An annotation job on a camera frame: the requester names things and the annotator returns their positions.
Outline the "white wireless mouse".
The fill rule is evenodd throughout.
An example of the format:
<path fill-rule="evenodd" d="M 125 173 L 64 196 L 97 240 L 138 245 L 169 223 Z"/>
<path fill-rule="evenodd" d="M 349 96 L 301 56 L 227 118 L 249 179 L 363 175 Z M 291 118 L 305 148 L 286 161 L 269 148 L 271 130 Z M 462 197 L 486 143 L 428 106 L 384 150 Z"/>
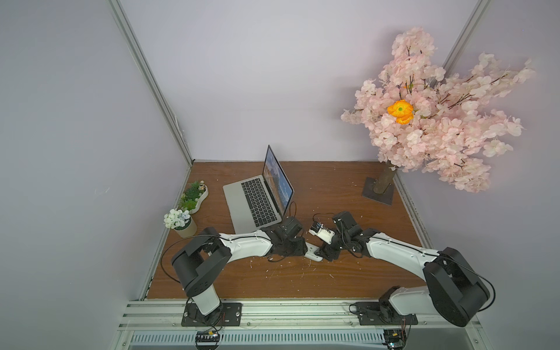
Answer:
<path fill-rule="evenodd" d="M 319 247 L 309 242 L 306 242 L 306 253 L 304 257 L 315 262 L 323 261 L 323 257 L 319 256 Z"/>

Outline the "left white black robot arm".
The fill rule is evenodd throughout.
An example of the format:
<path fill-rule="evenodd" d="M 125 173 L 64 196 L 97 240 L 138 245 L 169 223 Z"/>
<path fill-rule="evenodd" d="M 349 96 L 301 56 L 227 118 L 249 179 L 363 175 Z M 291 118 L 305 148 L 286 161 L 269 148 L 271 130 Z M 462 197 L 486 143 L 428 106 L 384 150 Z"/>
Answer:
<path fill-rule="evenodd" d="M 302 224 L 289 217 L 284 222 L 251 233 L 224 234 L 205 228 L 171 259 L 177 281 L 202 316 L 210 316 L 222 305 L 214 282 L 226 265 L 246 258 L 304 257 L 311 253 L 300 236 Z"/>

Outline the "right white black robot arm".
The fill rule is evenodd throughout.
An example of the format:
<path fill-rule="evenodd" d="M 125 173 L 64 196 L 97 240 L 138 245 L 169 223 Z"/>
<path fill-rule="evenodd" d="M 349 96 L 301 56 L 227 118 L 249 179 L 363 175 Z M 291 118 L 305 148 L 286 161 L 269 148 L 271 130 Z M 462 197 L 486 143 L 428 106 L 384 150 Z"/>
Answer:
<path fill-rule="evenodd" d="M 333 217 L 331 230 L 316 221 L 309 232 L 323 245 L 316 256 L 334 261 L 346 250 L 356 258 L 383 260 L 424 281 L 423 287 L 392 287 L 379 298 L 380 318 L 439 315 L 454 326 L 465 327 L 477 313 L 493 306 L 494 285 L 476 273 L 456 249 L 426 249 L 392 238 L 386 233 L 361 228 L 343 211 Z"/>

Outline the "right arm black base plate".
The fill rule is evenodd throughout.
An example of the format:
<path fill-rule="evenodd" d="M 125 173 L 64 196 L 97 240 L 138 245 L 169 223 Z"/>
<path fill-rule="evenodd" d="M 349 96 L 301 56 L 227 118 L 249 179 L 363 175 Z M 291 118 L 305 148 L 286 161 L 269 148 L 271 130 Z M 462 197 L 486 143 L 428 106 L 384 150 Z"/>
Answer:
<path fill-rule="evenodd" d="M 357 302 L 349 305 L 349 312 L 358 317 L 362 326 L 417 325 L 413 314 L 400 315 L 388 302 Z"/>

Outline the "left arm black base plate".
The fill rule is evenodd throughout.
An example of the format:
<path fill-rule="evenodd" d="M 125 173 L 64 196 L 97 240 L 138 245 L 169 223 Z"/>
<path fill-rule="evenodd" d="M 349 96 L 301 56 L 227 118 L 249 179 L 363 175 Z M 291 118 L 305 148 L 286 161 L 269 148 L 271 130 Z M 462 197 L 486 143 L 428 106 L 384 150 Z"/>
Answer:
<path fill-rule="evenodd" d="M 225 302 L 208 315 L 203 315 L 195 303 L 185 306 L 181 325 L 183 327 L 238 327 L 242 317 L 242 303 Z"/>

